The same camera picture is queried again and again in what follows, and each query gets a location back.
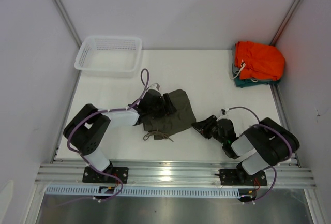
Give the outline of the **olive green shorts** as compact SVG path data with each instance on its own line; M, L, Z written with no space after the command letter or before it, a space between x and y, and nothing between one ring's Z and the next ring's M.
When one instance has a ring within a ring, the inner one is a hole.
M141 111L140 122L143 124L144 131L147 132L143 137L144 140L150 136L153 136L155 140L169 139L170 136L189 129L196 122L187 93L182 89L176 89L168 94L177 111L161 118L150 116L147 108L152 97L163 97L163 95L150 90L141 100L138 109Z

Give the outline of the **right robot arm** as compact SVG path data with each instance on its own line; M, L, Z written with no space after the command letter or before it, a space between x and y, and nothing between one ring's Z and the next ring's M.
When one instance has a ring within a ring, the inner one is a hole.
M255 151L235 169L219 170L222 185L252 186L258 181L266 186L264 170L291 158L300 147L295 135L269 117L249 127L240 136L236 135L231 120L218 119L214 115L193 123L192 127L204 138L214 138L220 142L224 153L231 159L239 159Z

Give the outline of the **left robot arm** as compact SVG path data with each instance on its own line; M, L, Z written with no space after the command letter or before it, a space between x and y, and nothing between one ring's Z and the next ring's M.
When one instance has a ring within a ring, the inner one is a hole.
M99 148L101 140L110 128L135 126L145 119L167 117L176 113L177 109L169 94L160 94L155 89L149 89L133 104L118 109L99 109L93 104L86 104L67 124L63 136L67 139L67 148L87 162L87 175L84 182L118 182L119 176L111 161L105 157Z

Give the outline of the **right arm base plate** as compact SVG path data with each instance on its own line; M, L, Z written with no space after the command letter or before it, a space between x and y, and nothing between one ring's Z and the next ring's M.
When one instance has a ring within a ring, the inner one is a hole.
M255 183L267 186L266 174L263 170L254 175L248 175L237 169L219 169L214 176L219 177L223 186L254 186Z

